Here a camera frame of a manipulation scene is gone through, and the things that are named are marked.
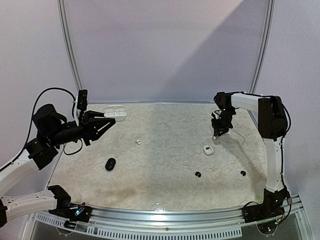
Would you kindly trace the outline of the white earbud charging case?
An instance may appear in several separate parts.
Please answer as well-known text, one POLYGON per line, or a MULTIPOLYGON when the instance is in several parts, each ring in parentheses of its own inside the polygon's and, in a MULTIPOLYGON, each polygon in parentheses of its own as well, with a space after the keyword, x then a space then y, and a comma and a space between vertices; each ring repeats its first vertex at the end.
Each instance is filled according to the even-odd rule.
POLYGON ((214 151, 209 144, 203 146, 203 152, 206 156, 211 156, 214 154, 214 151))

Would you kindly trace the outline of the small white oval case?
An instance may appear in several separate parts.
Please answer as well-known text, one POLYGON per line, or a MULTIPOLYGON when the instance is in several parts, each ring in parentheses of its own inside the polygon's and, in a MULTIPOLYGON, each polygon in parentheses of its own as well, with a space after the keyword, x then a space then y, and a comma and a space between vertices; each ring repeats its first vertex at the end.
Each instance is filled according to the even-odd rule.
POLYGON ((103 116, 115 119, 116 122, 123 122, 127 118, 126 108, 124 105, 107 105, 103 116))

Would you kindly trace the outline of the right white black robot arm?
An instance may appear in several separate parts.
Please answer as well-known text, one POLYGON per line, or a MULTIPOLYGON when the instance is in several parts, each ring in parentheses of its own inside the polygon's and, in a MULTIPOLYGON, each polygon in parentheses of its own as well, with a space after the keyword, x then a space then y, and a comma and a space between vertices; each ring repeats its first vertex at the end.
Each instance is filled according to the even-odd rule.
POLYGON ((278 210, 278 201, 289 196, 284 181, 284 143, 290 129, 291 120, 288 111, 279 96, 258 95, 236 92, 218 92, 213 101, 219 111, 211 114, 211 126, 215 139, 233 128, 232 120, 236 109, 244 109, 257 114, 257 129, 263 140, 267 157, 267 180, 264 198, 258 213, 262 218, 269 218, 278 210))

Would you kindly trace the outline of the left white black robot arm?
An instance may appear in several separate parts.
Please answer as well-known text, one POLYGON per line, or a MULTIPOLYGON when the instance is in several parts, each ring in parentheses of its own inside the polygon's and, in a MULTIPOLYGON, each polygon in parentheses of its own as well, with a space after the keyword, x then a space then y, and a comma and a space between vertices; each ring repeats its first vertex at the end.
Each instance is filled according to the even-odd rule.
POLYGON ((78 120, 67 121, 53 104, 45 104, 32 116, 37 129, 36 138, 29 141, 18 154, 0 169, 0 225, 20 216, 39 211, 65 217, 71 221, 88 222, 85 207, 72 204, 70 195, 59 185, 39 192, 6 196, 6 192, 29 175, 44 169, 58 155, 58 148, 81 140, 86 146, 98 140, 116 124, 104 113, 83 109, 78 120))

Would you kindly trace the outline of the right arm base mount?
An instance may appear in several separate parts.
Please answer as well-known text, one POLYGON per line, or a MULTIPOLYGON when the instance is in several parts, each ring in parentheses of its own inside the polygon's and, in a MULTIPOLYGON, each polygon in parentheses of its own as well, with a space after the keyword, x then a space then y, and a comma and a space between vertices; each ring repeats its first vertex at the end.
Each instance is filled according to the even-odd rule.
POLYGON ((269 218, 275 218, 285 214, 284 200, 291 199, 288 189, 271 192, 266 188, 263 190, 263 201, 257 203, 250 201, 241 209, 245 223, 258 222, 269 218))

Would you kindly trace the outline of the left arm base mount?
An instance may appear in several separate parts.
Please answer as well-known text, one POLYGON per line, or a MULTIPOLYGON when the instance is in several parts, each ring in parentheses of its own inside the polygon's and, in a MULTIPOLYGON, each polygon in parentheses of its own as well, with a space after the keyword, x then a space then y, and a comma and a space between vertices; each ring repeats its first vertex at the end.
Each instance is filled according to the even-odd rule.
POLYGON ((68 219, 70 222, 88 223, 90 221, 92 207, 85 203, 72 203, 70 195, 59 185, 52 185, 47 189, 53 193, 57 200, 56 207, 53 210, 48 210, 50 214, 68 219))

